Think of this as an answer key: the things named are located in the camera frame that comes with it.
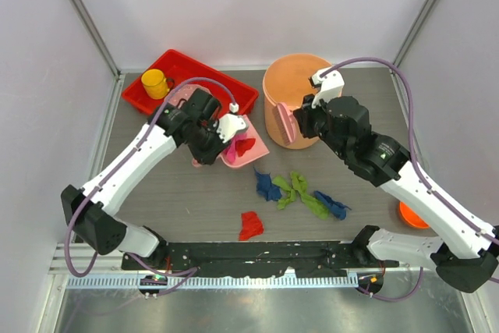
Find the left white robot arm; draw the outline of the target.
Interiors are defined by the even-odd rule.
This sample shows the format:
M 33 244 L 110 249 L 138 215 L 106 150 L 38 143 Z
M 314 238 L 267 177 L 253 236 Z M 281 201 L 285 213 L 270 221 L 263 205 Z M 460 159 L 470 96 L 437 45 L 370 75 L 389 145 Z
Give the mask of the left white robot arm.
M 236 134 L 246 129 L 236 101 L 228 113 L 219 115 L 221 102 L 201 88 L 177 104 L 167 97 L 147 119 L 122 153 L 82 187 L 68 185 L 61 193 L 68 226 L 65 234 L 65 262 L 77 271 L 70 256 L 70 239 L 77 234 L 94 249 L 107 255 L 118 250 L 151 270 L 160 268 L 167 257 L 166 242 L 147 226 L 129 224 L 117 214 L 127 196 L 161 160 L 186 145 L 193 159 L 211 165 L 228 148 Z

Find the pink hand brush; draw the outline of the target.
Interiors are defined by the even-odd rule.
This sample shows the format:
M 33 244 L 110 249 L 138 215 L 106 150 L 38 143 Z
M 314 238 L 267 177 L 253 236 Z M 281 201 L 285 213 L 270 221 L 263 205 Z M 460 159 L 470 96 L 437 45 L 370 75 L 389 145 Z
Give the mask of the pink hand brush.
M 287 104 L 279 102 L 273 108 L 273 114 L 284 146 L 296 141 L 297 130 L 295 118 Z

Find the orange plastic bucket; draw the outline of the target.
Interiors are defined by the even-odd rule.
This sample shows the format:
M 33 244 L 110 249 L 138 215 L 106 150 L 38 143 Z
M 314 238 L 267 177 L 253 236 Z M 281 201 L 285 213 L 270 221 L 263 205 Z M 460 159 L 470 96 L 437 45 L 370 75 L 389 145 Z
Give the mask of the orange plastic bucket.
M 289 111 L 299 108 L 307 94 L 317 94 L 309 78 L 317 71 L 329 69 L 331 63 L 307 53 L 290 54 L 273 62 L 264 74 L 264 121 L 269 137 L 279 146 L 291 150 L 305 149 L 318 139 L 307 139 L 299 132 L 296 120 L 292 120 L 296 138 L 288 145 L 283 140 L 284 129 L 276 105 L 286 105 Z

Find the dark blue paper scrap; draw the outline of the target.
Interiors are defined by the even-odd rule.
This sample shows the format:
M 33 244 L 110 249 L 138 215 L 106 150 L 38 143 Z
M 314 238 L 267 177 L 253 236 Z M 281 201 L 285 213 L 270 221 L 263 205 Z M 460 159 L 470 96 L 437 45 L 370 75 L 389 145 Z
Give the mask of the dark blue paper scrap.
M 254 169 L 254 174 L 257 179 L 256 192 L 266 201 L 279 201 L 282 198 L 280 188 L 273 184 L 269 173 L 262 173 Z

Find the small green paper scrap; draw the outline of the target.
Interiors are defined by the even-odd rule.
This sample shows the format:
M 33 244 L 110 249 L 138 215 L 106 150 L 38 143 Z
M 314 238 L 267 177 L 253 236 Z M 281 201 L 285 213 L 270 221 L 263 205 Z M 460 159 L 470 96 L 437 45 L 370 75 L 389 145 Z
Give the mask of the small green paper scrap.
M 296 191 L 284 177 L 277 175 L 272 179 L 272 183 L 281 191 L 281 197 L 279 198 L 277 204 L 278 210 L 284 210 L 288 205 L 296 201 Z

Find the red and white paper scrap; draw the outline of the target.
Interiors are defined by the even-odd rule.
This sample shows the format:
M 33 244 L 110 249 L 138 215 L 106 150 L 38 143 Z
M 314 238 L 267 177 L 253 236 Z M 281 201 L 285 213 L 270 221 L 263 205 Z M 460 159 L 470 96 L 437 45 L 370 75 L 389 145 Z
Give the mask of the red and white paper scrap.
M 234 163 L 237 158 L 242 157 L 247 151 L 251 150 L 255 143 L 256 139 L 246 134 L 235 136 L 225 151 L 226 161 L 230 164 Z

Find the pink dustpan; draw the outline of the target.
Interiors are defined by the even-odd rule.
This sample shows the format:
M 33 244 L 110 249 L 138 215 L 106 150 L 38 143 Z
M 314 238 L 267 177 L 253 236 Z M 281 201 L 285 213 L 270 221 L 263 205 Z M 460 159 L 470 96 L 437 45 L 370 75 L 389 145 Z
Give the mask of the pink dustpan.
M 220 159 L 226 166 L 229 168 L 241 168 L 245 165 L 248 165 L 258 158 L 262 158 L 263 156 L 269 154 L 269 150 L 265 143 L 262 141 L 259 133 L 256 131 L 254 125 L 251 123 L 249 118 L 246 115 L 243 115 L 245 118 L 246 122 L 249 125 L 248 130 L 243 133 L 246 134 L 249 137 L 254 137 L 256 139 L 256 143 L 254 144 L 253 148 L 249 151 L 247 151 L 242 157 L 237 158 L 234 163 L 230 164 L 228 161 L 225 159 L 225 151 L 229 147 L 231 141 L 228 143 L 228 146 L 219 154 L 218 159 Z M 193 162 L 194 165 L 200 165 L 197 163 L 195 160 Z

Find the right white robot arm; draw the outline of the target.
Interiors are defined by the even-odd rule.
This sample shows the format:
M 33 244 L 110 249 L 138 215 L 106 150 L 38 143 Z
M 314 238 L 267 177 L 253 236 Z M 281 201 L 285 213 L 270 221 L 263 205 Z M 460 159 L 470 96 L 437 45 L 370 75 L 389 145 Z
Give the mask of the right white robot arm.
M 498 229 L 449 194 L 437 192 L 405 147 L 372 130 L 368 110 L 354 97 L 325 101 L 307 94 L 293 115 L 303 137 L 318 137 L 354 175 L 406 204 L 436 234 L 410 236 L 367 225 L 352 242 L 358 265 L 393 260 L 424 267 L 467 293 L 492 278 L 498 267 Z

